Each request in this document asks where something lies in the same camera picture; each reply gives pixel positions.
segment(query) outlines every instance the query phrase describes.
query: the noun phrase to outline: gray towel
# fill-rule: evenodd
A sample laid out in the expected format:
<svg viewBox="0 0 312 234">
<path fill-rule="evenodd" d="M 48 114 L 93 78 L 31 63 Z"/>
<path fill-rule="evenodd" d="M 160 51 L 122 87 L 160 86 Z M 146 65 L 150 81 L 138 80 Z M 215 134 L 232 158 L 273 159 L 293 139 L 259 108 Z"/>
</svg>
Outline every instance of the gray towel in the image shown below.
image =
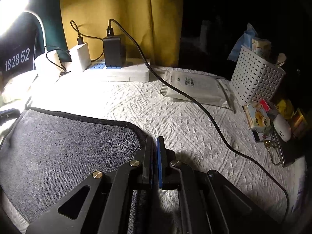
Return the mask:
<svg viewBox="0 0 312 234">
<path fill-rule="evenodd" d="M 31 108 L 3 141 L 0 185 L 32 222 L 94 170 L 111 172 L 133 159 L 145 140 L 132 123 Z"/>
</svg>

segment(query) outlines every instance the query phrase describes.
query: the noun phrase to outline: dark background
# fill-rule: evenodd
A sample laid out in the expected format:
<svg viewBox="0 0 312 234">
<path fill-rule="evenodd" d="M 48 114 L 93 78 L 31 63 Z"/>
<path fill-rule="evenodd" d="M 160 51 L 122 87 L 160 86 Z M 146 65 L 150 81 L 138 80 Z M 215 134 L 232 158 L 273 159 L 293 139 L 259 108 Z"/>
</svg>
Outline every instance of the dark background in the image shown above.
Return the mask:
<svg viewBox="0 0 312 234">
<path fill-rule="evenodd" d="M 309 110 L 312 0 L 184 0 L 179 67 L 231 79 L 235 62 L 227 60 L 236 41 L 251 23 L 258 36 L 272 42 L 273 53 L 285 53 L 287 75 L 280 91 L 294 107 Z M 212 23 L 208 54 L 190 40 L 200 34 L 202 20 Z"/>
</svg>

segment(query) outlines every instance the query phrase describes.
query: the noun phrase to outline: screw head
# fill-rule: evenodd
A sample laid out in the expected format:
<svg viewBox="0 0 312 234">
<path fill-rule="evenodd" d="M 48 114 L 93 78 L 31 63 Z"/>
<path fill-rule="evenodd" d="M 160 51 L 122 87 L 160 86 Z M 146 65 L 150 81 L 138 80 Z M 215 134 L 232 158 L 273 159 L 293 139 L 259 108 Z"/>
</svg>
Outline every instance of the screw head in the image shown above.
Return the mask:
<svg viewBox="0 0 312 234">
<path fill-rule="evenodd" d="M 217 172 L 216 170 L 209 170 L 209 171 L 208 171 L 208 175 L 209 175 L 210 177 L 213 177 L 213 175 L 214 175 L 216 172 Z"/>
<path fill-rule="evenodd" d="M 173 167 L 179 167 L 181 165 L 181 162 L 178 161 L 178 160 L 172 160 L 170 162 L 170 164 L 173 166 Z"/>
<path fill-rule="evenodd" d="M 132 161 L 130 162 L 130 165 L 131 165 L 132 167 L 139 166 L 139 165 L 140 165 L 140 161 L 138 161 L 138 160 L 132 160 Z"/>
<path fill-rule="evenodd" d="M 93 178 L 101 178 L 103 176 L 102 172 L 96 171 L 92 174 Z"/>
</svg>

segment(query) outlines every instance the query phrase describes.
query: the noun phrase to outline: white package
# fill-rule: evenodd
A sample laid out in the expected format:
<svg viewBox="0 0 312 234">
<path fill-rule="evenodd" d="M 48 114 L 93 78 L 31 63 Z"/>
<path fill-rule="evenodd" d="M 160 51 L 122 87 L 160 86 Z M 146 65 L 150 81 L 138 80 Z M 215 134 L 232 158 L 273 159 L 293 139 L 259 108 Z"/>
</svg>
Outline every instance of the white package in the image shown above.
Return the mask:
<svg viewBox="0 0 312 234">
<path fill-rule="evenodd" d="M 222 86 L 221 83 L 212 76 L 179 71 L 165 71 L 164 80 L 202 104 L 231 109 L 228 101 L 228 99 L 231 98 L 226 95 L 226 93 L 231 94 L 230 91 L 225 89 L 224 85 Z M 189 100 L 166 85 L 161 87 L 160 94 L 164 97 Z"/>
</svg>

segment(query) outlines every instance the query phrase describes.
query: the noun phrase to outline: desk lamp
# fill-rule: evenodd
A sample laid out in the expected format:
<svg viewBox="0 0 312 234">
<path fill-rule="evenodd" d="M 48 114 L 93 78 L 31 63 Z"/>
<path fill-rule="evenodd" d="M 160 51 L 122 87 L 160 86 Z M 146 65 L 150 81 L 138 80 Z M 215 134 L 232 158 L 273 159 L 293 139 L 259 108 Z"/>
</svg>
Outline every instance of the desk lamp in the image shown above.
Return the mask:
<svg viewBox="0 0 312 234">
<path fill-rule="evenodd" d="M 35 66 L 40 78 L 44 79 L 47 83 L 55 83 L 59 78 L 60 73 L 63 71 L 46 59 L 48 58 L 54 63 L 60 64 L 57 51 L 48 52 L 46 47 L 46 33 L 44 30 L 41 18 L 33 11 L 26 10 L 29 0 L 0 0 L 0 37 L 3 35 L 19 17 L 22 12 L 28 12 L 34 15 L 40 23 L 43 33 L 44 54 L 41 54 L 35 59 Z"/>
</svg>

